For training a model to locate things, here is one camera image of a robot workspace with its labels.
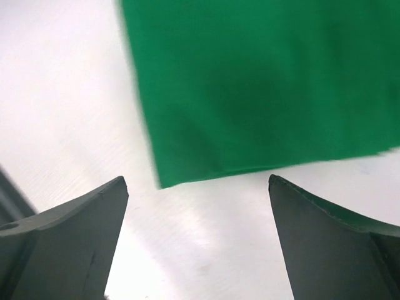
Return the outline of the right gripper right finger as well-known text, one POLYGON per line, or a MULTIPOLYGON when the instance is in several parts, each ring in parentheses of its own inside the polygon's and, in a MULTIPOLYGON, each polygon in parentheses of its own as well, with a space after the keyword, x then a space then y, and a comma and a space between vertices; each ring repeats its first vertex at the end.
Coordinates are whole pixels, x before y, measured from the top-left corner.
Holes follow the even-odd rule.
POLYGON ((399 299, 399 227, 281 176, 269 197, 295 299, 399 299))

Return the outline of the green polo shirt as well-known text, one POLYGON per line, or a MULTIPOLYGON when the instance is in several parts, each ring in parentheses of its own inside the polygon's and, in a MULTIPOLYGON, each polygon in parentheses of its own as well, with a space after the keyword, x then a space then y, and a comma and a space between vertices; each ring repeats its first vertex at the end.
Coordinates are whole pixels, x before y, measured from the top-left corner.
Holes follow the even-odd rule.
POLYGON ((398 1, 122 1, 159 184, 399 146, 398 1))

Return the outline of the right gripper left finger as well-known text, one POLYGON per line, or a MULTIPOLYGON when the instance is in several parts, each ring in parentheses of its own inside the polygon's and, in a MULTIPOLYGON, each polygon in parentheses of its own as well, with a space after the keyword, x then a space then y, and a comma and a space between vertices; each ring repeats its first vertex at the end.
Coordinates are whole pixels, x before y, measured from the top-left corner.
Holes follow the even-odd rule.
POLYGON ((1 225, 1 299, 104 299, 128 197, 118 176, 1 225))

